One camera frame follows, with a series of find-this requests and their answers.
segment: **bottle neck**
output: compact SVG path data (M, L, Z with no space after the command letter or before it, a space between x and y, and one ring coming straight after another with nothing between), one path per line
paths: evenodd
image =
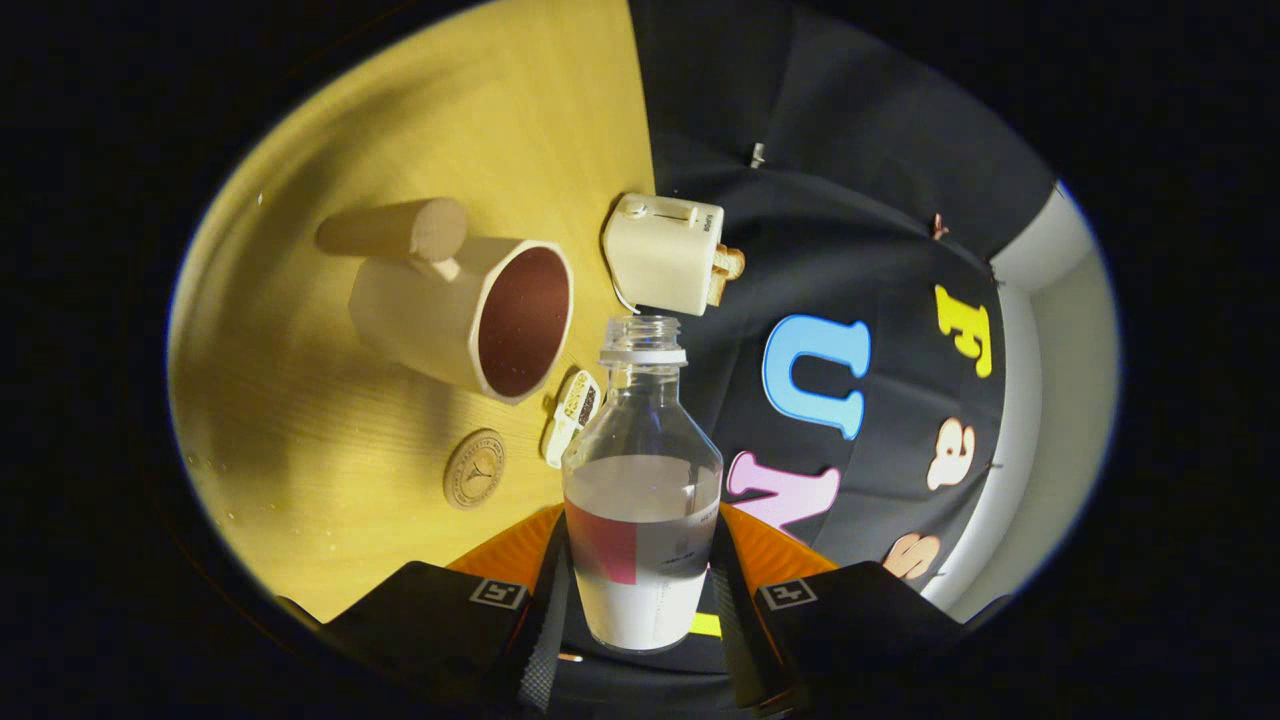
M680 368L618 365L609 369L607 401L680 405Z

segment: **black cloth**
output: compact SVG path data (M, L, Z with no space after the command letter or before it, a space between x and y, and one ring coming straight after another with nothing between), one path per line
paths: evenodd
M632 0L631 15L659 195L686 191L673 143L745 163L763 142L765 167L941 213L988 260L1050 197L1056 174L998 115L847 23L768 0Z
M938 536L929 571L908 580L922 589L968 524L1000 430L1004 337L983 259L1034 218L1053 176L980 102L844 23L762 1L631 8L657 192L723 206L722 241L746 256L719 307L678 315L684 405L723 452L726 471L742 451L788 473L841 471L831 510L786 528L835 562L879 561L906 533ZM722 22L733 15L739 22ZM755 142L765 163L751 169ZM951 228L941 242L931 237L933 213ZM940 332L934 284L987 309L989 377ZM764 393L765 341L794 314L870 328L865 377L809 356L792 374L810 392L863 392L852 441L782 415ZM938 428L951 416L974 427L977 454L964 482L929 491ZM764 495L726 487L723 500ZM658 656L612 653L591 641L576 593L570 605L564 646L588 660L558 678L562 708L568 697L603 700L604 689L589 688L617 683L640 683L669 707L673 673L724 673L718 641L700 635ZM699 607L713 611L709 585ZM677 706L722 707L710 685L690 694L698 683L686 684Z

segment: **wooden table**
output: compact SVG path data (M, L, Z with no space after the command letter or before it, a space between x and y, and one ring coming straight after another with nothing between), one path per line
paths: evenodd
M503 0L338 78L274 128L196 233L174 301L170 396L211 523L265 588L328 621L408 560L447 564L561 498L538 451L561 378L595 364L613 295L599 232L653 192L625 0ZM558 242L575 273L564 352L518 406L365 347L347 314L361 260L314 246L328 215L448 195L476 234ZM493 497L442 492L453 447L506 439Z

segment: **wooden coaster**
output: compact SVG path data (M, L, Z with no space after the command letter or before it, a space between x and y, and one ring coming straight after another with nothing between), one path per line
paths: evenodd
M495 430L476 430L449 456L444 469L444 498L458 510L470 510L493 495L507 464L502 436Z
M940 550L942 542L936 536L922 538L919 533L908 533L890 548L884 569L905 580L914 580L929 570Z

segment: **plastic bottle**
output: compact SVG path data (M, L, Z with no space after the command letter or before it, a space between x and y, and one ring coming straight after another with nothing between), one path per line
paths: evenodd
M564 512L596 642L653 653L689 634L719 512L724 461L680 406L675 318L609 322L599 414L566 448Z

